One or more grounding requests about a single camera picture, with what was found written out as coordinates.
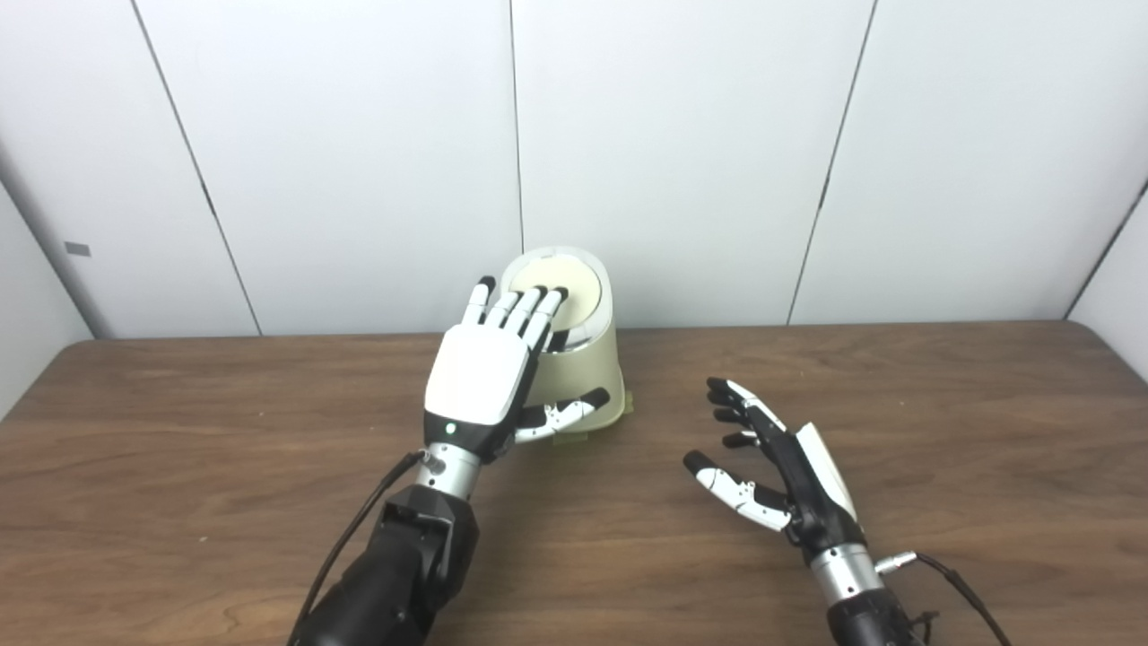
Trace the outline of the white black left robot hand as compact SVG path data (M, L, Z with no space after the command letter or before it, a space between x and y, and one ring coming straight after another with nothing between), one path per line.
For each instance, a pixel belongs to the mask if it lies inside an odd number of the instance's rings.
M425 389L422 445L447 445L490 465L518 441L537 441L585 420L612 400L603 386L577 397L528 405L543 345L565 286L504 291L496 279L473 286L459 322L447 330Z

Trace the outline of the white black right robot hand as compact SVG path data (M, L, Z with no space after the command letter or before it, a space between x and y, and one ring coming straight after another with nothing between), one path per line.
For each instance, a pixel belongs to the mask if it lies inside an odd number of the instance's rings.
M739 426L722 438L723 445L761 451L786 488L778 491L742 478L692 450L683 464L700 485L742 517L788 536L807 562L830 548L864 546L856 506L816 426L790 431L763 400L732 380L709 378L707 388L713 415Z

